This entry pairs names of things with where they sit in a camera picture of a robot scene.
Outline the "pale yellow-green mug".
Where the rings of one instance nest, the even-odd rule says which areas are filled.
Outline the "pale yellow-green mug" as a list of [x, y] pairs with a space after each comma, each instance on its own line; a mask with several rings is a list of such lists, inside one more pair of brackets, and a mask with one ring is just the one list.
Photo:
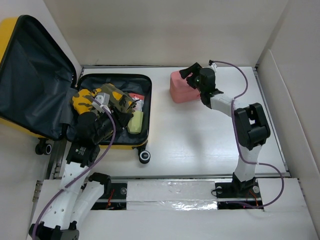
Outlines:
[[144, 113], [142, 111], [135, 111], [133, 117], [127, 125], [127, 130], [130, 134], [139, 134], [142, 131]]

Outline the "clear plastic bag red label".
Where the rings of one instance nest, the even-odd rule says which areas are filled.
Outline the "clear plastic bag red label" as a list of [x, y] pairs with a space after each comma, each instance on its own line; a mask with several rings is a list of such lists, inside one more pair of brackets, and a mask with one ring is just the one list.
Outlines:
[[137, 93], [129, 93], [129, 95], [135, 102], [134, 110], [142, 112], [145, 96]]

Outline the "pink cosmetic case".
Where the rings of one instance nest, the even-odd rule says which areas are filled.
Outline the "pink cosmetic case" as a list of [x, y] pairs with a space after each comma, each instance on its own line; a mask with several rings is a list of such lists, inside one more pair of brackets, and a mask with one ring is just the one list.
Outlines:
[[177, 103], [186, 103], [200, 99], [200, 92], [190, 87], [179, 71], [170, 74], [169, 92], [172, 100]]

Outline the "camouflage garment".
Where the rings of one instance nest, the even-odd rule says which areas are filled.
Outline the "camouflage garment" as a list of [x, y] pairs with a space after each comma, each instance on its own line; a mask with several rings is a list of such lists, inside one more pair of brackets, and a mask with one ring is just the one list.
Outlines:
[[137, 105], [127, 92], [111, 83], [105, 83], [94, 90], [82, 89], [71, 98], [70, 103], [79, 115], [94, 111], [102, 113], [102, 107], [106, 107], [109, 112], [116, 109], [120, 113], [131, 114]]

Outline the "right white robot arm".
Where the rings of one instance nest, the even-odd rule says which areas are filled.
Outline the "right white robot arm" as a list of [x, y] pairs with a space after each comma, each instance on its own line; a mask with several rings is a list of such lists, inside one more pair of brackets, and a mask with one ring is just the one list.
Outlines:
[[229, 190], [237, 197], [245, 195], [255, 184], [255, 171], [262, 146], [271, 135], [271, 130], [260, 103], [244, 104], [237, 99], [246, 92], [229, 97], [216, 87], [217, 61], [209, 67], [199, 63], [179, 71], [187, 84], [199, 91], [201, 102], [209, 109], [231, 117], [238, 162], [232, 174]]

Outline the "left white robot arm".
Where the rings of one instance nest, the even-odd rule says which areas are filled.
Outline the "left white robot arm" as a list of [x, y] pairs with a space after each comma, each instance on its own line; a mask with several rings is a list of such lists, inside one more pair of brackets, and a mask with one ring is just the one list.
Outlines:
[[110, 138], [112, 146], [123, 121], [130, 116], [102, 107], [96, 116], [86, 112], [79, 116], [76, 137], [69, 149], [58, 192], [48, 201], [35, 223], [30, 226], [33, 240], [77, 240], [79, 228], [99, 198], [111, 194], [111, 177], [90, 173], [103, 158], [100, 142]]

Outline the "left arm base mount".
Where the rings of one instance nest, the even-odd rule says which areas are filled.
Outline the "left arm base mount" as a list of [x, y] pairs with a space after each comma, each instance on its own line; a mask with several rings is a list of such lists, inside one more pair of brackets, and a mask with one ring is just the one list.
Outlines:
[[107, 174], [94, 172], [87, 182], [98, 181], [103, 185], [103, 195], [94, 203], [91, 210], [126, 210], [127, 209], [127, 182], [112, 182]]

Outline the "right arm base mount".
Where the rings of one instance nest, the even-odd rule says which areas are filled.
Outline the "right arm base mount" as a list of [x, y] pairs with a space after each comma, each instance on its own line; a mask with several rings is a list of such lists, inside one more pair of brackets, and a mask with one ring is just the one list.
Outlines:
[[233, 173], [230, 182], [218, 181], [214, 184], [211, 194], [218, 200], [218, 209], [263, 209], [262, 197], [256, 178], [240, 181]]

